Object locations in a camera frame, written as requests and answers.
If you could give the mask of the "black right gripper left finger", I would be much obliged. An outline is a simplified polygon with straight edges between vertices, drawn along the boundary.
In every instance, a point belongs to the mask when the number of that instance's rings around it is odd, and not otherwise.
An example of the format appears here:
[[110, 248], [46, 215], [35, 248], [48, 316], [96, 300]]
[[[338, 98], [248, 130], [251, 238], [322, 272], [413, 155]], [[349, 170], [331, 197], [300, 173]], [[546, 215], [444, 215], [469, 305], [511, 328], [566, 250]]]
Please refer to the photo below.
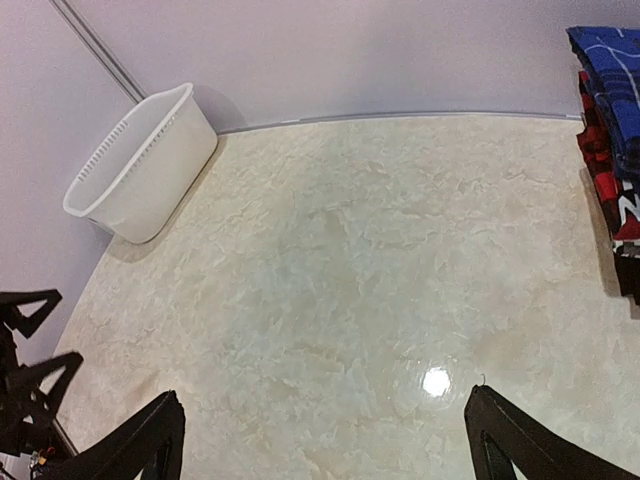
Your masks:
[[98, 443], [54, 466], [41, 479], [178, 479], [186, 427], [177, 393], [165, 391]]

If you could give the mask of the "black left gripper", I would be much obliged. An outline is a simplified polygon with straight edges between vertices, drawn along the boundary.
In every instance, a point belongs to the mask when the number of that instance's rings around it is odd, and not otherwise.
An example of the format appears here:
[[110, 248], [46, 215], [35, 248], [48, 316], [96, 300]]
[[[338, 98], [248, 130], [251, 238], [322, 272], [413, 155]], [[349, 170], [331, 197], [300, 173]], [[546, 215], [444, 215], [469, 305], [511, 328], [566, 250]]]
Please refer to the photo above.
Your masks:
[[13, 332], [31, 338], [62, 300], [56, 289], [1, 292], [1, 452], [34, 451], [65, 459], [71, 450], [54, 427], [71, 381], [83, 363], [68, 352], [28, 366], [19, 364]]

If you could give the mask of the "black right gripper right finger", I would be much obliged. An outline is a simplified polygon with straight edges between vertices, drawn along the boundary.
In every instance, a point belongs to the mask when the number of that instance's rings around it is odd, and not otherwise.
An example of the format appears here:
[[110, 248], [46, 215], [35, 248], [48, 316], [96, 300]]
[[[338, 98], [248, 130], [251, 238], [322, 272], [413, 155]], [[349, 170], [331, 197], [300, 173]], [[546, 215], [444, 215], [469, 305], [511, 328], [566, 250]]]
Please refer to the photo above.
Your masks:
[[488, 385], [472, 388], [464, 409], [477, 479], [635, 479], [563, 439]]

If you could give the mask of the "blue plaid shirt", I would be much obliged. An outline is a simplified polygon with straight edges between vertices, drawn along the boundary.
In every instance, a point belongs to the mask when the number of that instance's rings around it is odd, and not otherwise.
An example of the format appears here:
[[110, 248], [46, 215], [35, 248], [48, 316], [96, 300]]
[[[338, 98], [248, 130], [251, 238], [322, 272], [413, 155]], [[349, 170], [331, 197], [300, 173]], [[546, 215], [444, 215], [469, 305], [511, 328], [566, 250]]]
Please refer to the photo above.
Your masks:
[[575, 26], [566, 29], [572, 51], [607, 125], [614, 171], [639, 182], [639, 30]]

